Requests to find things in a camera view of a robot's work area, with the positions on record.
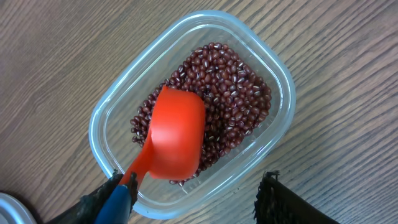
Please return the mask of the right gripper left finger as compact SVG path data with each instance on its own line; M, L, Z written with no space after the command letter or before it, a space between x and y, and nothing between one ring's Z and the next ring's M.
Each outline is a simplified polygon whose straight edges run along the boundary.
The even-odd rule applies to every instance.
M103 185L99 186L96 190L88 195L83 195L79 202L68 210L64 211L57 217L51 219L47 223L62 224L62 223L94 223L103 205L109 199L112 192L122 179L123 175L114 170L113 175ZM137 174L131 172L130 180L127 183L126 189L128 190L129 208L122 209L127 212L127 219L122 223L127 223L131 214L131 210L137 201L138 194L138 180Z

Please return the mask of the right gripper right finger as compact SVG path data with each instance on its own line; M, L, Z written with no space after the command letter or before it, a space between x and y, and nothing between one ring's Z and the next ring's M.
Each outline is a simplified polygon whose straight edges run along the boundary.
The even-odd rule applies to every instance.
M254 219L266 224L315 224L337 221L328 217L278 180L279 171L268 171L262 176L254 202Z

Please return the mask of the orange measuring scoop blue handle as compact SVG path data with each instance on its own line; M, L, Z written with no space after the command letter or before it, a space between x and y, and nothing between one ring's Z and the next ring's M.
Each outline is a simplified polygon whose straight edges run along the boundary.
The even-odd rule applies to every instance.
M195 93L163 86L139 155L125 171L95 223L127 223L135 193L146 174L184 180L198 169L205 132L205 105Z

